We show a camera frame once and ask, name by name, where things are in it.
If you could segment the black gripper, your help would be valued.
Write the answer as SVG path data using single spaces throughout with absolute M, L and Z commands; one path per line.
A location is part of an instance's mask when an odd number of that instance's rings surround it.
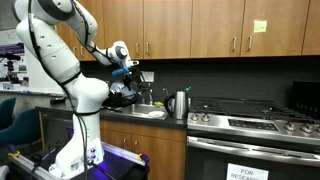
M 144 88 L 143 82 L 143 74 L 137 68 L 130 68 L 129 71 L 124 75 L 123 83 L 129 90 L 132 89 L 131 84 L 136 84 L 139 89 Z

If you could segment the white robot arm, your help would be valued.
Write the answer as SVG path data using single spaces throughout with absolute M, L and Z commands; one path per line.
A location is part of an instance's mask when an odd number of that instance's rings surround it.
M 55 177 L 70 180 L 86 172 L 92 163 L 103 162 L 100 110 L 108 98 L 109 87 L 100 79 L 83 75 L 79 60 L 54 26 L 59 23 L 69 26 L 97 61 L 105 66 L 119 65 L 120 73 L 129 75 L 137 62 L 130 57 L 122 41 L 106 49 L 97 47 L 93 42 L 97 22 L 77 0 L 14 0 L 13 12 L 18 21 L 17 35 L 25 47 L 66 96 L 77 101 L 73 108 L 73 137 L 49 167 Z

